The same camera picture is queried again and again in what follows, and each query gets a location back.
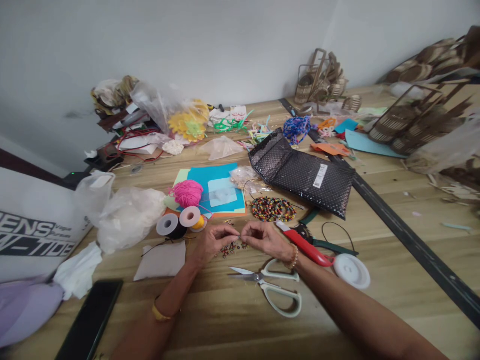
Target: white scissors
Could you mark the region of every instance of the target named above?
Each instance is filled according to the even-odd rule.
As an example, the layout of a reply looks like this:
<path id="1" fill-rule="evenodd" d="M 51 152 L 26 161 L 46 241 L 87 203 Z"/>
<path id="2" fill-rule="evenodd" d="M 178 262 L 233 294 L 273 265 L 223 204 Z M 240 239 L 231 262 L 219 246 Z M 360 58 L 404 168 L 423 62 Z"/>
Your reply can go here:
<path id="1" fill-rule="evenodd" d="M 268 283 L 264 281 L 264 278 L 270 277 L 270 278 L 278 278 L 278 279 L 295 280 L 296 282 L 299 282 L 300 281 L 299 273 L 296 270 L 293 270 L 293 274 L 287 274 L 287 273 L 281 273 L 281 272 L 269 272 L 270 265 L 272 265 L 275 262 L 277 262 L 277 259 L 273 259 L 272 261 L 270 261 L 261 272 L 257 272 L 257 273 L 253 271 L 245 270 L 239 267 L 230 266 L 230 269 L 240 274 L 230 274 L 228 276 L 235 279 L 242 279 L 245 281 L 256 282 L 257 284 L 260 285 L 261 289 L 263 290 L 263 293 L 265 294 L 266 299 L 270 303 L 271 307 L 276 310 L 277 313 L 279 313 L 280 315 L 283 315 L 286 318 L 295 318 L 300 314 L 300 311 L 302 311 L 302 295 L 296 292 L 282 289 L 280 286 Z M 296 304 L 295 309 L 292 312 L 286 312 L 278 308 L 278 306 L 276 306 L 273 303 L 273 301 L 270 299 L 269 291 L 279 293 L 281 295 L 284 295 L 286 297 L 289 297 L 295 300 L 295 304 Z"/>

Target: spool of thread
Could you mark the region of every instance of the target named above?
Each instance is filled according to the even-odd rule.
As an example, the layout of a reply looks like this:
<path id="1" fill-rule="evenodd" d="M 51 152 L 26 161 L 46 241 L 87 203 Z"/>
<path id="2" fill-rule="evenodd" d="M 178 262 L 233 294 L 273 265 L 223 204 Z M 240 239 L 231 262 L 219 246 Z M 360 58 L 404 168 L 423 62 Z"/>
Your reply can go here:
<path id="1" fill-rule="evenodd" d="M 178 216 L 172 213 L 162 216 L 156 224 L 156 232 L 172 240 L 183 238 L 187 230 L 187 227 L 180 223 Z"/>
<path id="2" fill-rule="evenodd" d="M 204 188 L 194 180 L 185 180 L 176 184 L 173 189 L 170 189 L 168 194 L 175 197 L 175 201 L 180 204 L 182 208 L 188 207 L 198 208 Z"/>
<path id="3" fill-rule="evenodd" d="M 189 206 L 180 214 L 180 224 L 190 228 L 194 233 L 199 233 L 207 226 L 207 221 L 196 206 Z"/>

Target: smartphone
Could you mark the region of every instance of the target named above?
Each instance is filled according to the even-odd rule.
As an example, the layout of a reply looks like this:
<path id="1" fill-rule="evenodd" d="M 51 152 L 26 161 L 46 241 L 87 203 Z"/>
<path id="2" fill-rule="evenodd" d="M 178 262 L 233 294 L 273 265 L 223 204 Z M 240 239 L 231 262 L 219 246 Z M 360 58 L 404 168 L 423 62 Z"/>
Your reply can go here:
<path id="1" fill-rule="evenodd" d="M 55 360 L 94 358 L 123 284 L 99 280 L 93 285 Z"/>

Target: pink yarn ball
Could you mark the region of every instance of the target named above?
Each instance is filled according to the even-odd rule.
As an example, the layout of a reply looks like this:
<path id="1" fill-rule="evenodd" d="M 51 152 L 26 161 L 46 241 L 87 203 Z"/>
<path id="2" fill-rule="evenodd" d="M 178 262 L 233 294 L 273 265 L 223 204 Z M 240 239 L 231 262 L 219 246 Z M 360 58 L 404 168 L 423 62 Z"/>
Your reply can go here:
<path id="1" fill-rule="evenodd" d="M 203 192 L 204 188 L 198 182 L 185 180 L 179 182 L 173 189 L 169 189 L 168 194 L 173 194 L 175 201 L 179 203 L 182 208 L 188 208 L 190 206 L 198 207 L 200 205 Z"/>

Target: blue pipe cleaner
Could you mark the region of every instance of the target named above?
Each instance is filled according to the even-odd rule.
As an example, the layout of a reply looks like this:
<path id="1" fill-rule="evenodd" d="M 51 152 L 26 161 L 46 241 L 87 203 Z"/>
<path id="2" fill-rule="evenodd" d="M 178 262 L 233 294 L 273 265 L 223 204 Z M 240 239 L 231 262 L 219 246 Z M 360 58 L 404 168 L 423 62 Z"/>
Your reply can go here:
<path id="1" fill-rule="evenodd" d="M 311 116 L 308 115 L 305 117 L 292 117 L 285 121 L 283 125 L 283 135 L 290 140 L 290 145 L 298 145 L 305 140 L 305 137 L 312 128 L 310 118 Z M 297 137 L 301 135 L 303 135 L 303 137 L 299 141 Z"/>

